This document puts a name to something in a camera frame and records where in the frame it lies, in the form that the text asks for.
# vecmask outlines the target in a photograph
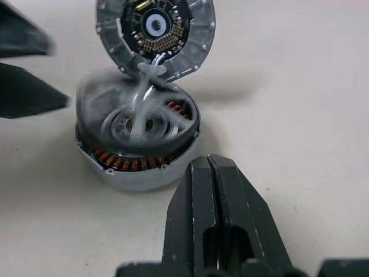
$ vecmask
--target center hole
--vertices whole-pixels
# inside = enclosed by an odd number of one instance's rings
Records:
[[[154,20],[151,23],[151,27],[155,30],[155,31],[159,31],[161,28],[161,24],[159,20]]]

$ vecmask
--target silver metal housing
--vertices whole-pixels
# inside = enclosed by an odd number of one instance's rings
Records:
[[[128,0],[97,0],[96,30],[104,47],[119,70],[137,75],[138,65],[149,60],[130,49],[123,38],[120,18]],[[215,36],[216,19],[213,0],[186,0],[193,19],[189,37],[180,52],[164,61],[161,78],[174,81],[197,71],[210,52]]]
[[[74,143],[85,161],[105,183],[117,190],[145,192],[161,186],[169,185],[183,177],[189,163],[199,156],[198,135],[199,132],[196,134],[196,138],[192,145],[184,153],[173,160],[170,165],[164,165],[161,168],[138,172],[122,172],[115,171],[114,169],[105,170],[101,165],[99,165],[93,155],[84,151],[82,141],[78,138],[77,130]]]

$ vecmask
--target electric motor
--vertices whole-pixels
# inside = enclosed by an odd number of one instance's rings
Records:
[[[171,81],[201,66],[214,30],[211,0],[97,0],[97,33],[118,70],[79,87],[76,146],[107,183],[154,189],[198,156],[198,107]]]

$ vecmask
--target white table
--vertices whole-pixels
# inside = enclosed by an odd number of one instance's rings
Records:
[[[9,63],[70,96],[112,65],[94,0],[12,4],[57,51]],[[369,2],[218,0],[216,12],[211,55],[178,82],[201,108],[204,153],[236,162],[296,267],[369,256]],[[121,262],[161,258],[175,188],[101,184],[73,148],[75,120],[73,105],[0,120],[0,276],[113,276]]]

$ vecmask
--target circuit board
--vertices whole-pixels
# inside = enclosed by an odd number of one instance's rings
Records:
[[[121,17],[124,40],[146,59],[174,57],[189,37],[191,10],[186,0],[127,0]]]

